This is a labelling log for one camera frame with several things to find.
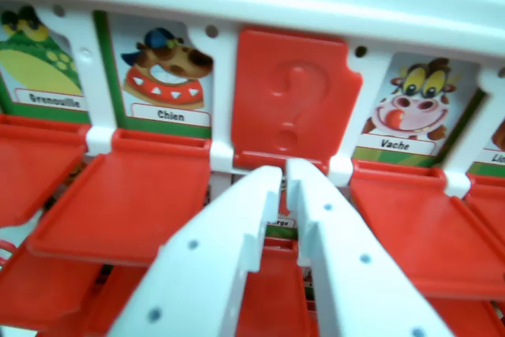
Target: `cartoon cow picture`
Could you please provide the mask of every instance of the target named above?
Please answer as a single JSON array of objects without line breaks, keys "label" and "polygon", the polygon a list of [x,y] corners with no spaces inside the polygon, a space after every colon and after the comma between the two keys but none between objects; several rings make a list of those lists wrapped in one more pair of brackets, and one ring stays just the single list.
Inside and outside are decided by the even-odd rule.
[{"label": "cartoon cow picture", "polygon": [[144,42],[137,43],[137,52],[121,54],[131,66],[123,83],[125,91],[156,106],[202,108],[204,90],[198,80],[212,71],[213,61],[183,43],[164,28],[146,33]]},{"label": "cartoon cow picture", "polygon": [[447,58],[401,69],[400,77],[391,80],[395,90],[376,106],[363,133],[378,129],[411,140],[420,135],[427,135],[430,140],[444,138],[447,129],[443,121],[449,113],[447,94],[456,90],[459,79],[449,78],[450,71]]}]

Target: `name label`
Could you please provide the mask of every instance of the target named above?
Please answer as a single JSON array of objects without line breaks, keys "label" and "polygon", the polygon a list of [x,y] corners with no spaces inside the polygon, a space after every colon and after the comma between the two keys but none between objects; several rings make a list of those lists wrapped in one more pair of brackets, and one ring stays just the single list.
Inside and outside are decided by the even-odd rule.
[{"label": "name label", "polygon": [[157,107],[149,104],[132,104],[132,116],[158,122],[211,126],[211,115],[198,110],[179,110],[176,108]]},{"label": "name label", "polygon": [[65,110],[88,110],[83,96],[33,91],[24,88],[16,88],[15,91],[18,103]]},{"label": "name label", "polygon": [[295,228],[296,222],[292,219],[284,219],[279,217],[277,222],[269,223],[270,225],[276,225],[277,227],[285,227],[285,228]]},{"label": "name label", "polygon": [[357,146],[388,150],[390,152],[432,155],[434,154],[436,144],[431,141],[408,140],[377,134],[361,134]]},{"label": "name label", "polygon": [[496,150],[483,150],[476,159],[477,162],[491,163],[493,165],[505,166],[505,152]]}]

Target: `question mark tile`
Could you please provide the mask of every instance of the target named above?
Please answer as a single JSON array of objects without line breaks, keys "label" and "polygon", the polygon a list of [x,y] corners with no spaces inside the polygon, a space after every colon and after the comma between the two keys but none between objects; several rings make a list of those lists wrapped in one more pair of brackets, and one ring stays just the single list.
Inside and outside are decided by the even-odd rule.
[{"label": "question mark tile", "polygon": [[327,171],[361,89],[340,39],[247,28],[240,34],[234,165],[283,167],[302,157]]}]

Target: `question mark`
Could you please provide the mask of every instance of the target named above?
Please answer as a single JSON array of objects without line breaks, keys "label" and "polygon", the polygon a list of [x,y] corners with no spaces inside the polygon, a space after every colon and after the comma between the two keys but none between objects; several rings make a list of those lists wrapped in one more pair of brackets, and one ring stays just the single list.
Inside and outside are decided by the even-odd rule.
[{"label": "question mark", "polygon": [[300,135],[317,127],[311,110],[315,110],[326,97],[328,80],[324,71],[310,62],[282,65],[278,75],[274,95],[281,97],[285,121],[279,126],[275,146],[281,152],[288,152],[297,147]]}]

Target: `cartoon dog picture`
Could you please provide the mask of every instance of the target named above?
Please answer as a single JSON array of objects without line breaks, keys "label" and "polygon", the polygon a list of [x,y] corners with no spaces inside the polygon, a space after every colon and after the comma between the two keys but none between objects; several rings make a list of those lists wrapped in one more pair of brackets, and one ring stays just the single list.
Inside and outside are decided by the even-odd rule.
[{"label": "cartoon dog picture", "polygon": [[146,33],[137,49],[121,54],[131,66],[123,83],[125,91],[156,106],[185,110],[204,106],[204,90],[198,80],[211,73],[211,57],[184,45],[182,38],[164,28]]},{"label": "cartoon dog picture", "polygon": [[75,62],[51,37],[32,6],[1,16],[8,39],[0,41],[0,63],[27,89],[81,95]]},{"label": "cartoon dog picture", "polygon": [[444,138],[447,128],[443,122],[449,113],[447,94],[456,90],[460,77],[450,78],[450,71],[447,58],[400,69],[400,77],[391,80],[395,90],[376,106],[363,133],[378,129],[411,140],[420,135],[427,135],[430,140]]}]

